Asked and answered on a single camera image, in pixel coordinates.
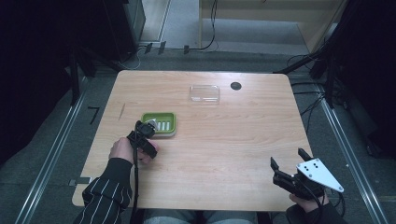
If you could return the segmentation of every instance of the clear plastic container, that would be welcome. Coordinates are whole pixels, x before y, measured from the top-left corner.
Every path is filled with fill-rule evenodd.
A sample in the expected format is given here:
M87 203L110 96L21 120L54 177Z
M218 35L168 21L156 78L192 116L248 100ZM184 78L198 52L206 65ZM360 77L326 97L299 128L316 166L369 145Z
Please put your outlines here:
M190 87L190 101L195 105L218 105L220 88L215 85L192 85Z

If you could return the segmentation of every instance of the green container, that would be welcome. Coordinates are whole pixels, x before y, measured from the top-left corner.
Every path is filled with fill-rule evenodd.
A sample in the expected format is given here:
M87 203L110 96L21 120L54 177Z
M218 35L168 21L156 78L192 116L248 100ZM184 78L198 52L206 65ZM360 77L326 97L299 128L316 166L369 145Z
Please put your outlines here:
M154 137L171 137L176 133L176 116L174 113L145 113L141 120L142 122L154 120L157 123Z

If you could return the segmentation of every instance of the black circular hole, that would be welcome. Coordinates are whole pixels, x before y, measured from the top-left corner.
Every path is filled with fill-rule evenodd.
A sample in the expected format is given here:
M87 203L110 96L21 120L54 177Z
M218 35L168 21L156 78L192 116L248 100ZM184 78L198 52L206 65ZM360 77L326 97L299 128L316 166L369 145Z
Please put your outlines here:
M235 91L239 91L241 90L242 85L239 82L233 82L231 83L231 89L235 90Z

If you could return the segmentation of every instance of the person's hand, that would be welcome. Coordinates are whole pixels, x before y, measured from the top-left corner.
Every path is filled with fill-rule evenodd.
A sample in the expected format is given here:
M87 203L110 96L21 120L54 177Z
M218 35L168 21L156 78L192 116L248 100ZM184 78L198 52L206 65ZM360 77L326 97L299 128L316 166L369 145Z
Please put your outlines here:
M157 151L159 150L159 147L155 142L151 140L148 141L155 147ZM127 160L131 164L134 164L134 151L128 138L122 137L119 141L115 142L111 148L108 158L121 158ZM148 154L144 153L141 148L137 150L137 158L143 163L149 163L152 160L152 158Z
M305 210L306 213L312 212L318 208L318 204L315 200L307 201L305 199L301 199L301 198L295 196L294 194L291 194L289 197L292 201L294 201L295 203L300 205ZM324 194L324 196L318 197L318 200L320 203L323 202L322 205L325 205L329 202L329 198L327 197L326 193Z

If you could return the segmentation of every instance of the wooden table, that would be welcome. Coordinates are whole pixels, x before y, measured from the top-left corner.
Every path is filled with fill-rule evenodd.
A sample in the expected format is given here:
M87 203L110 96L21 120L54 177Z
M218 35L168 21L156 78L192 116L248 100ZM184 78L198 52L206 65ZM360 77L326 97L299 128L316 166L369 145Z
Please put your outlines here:
M199 2L199 47L202 42L203 19L211 18L213 2L214 0ZM341 18L346 3L347 0L220 0L216 18L295 21L309 52L314 52L323 44L332 24Z
M235 81L241 90L231 89ZM192 104L195 84L218 85L219 104ZM81 176L99 176L113 143L146 112L174 112L177 133L158 139L158 156L140 164L139 207L285 211L292 205L289 193L273 184L270 158L295 174L302 162L297 148L311 149L286 76L122 71ZM86 187L77 186L75 205L83 205Z

